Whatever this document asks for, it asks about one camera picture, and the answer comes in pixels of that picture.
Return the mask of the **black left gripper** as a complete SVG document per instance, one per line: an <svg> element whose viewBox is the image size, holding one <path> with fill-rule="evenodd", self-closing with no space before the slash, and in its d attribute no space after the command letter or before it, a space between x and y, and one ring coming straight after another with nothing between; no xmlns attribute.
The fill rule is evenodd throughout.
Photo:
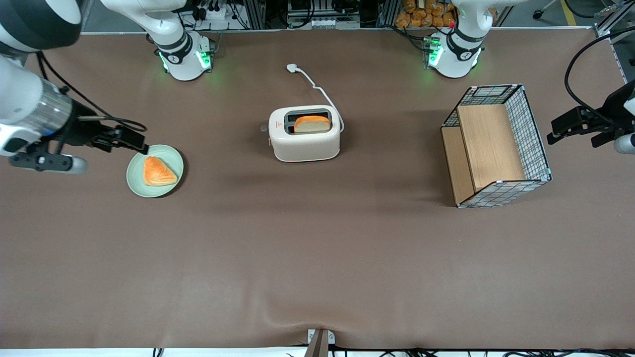
<svg viewBox="0 0 635 357"><path fill-rule="evenodd" d="M612 142L615 148L633 148L635 146L635 81L629 81L606 97L603 105L590 113L583 107L573 108L551 122L552 131L547 135L547 144L574 135L587 135L598 132L592 137L594 148Z"/></svg>

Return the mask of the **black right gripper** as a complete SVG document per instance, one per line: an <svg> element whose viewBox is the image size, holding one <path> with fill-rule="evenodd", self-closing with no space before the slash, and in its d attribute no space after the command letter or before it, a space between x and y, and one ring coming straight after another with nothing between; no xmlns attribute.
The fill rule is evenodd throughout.
<svg viewBox="0 0 635 357"><path fill-rule="evenodd" d="M113 148L129 149L147 155L149 145L145 136L133 129L117 126L111 128L97 119L81 119L97 113L79 102L72 103L71 115L62 128L62 145L89 146L111 152Z"/></svg>

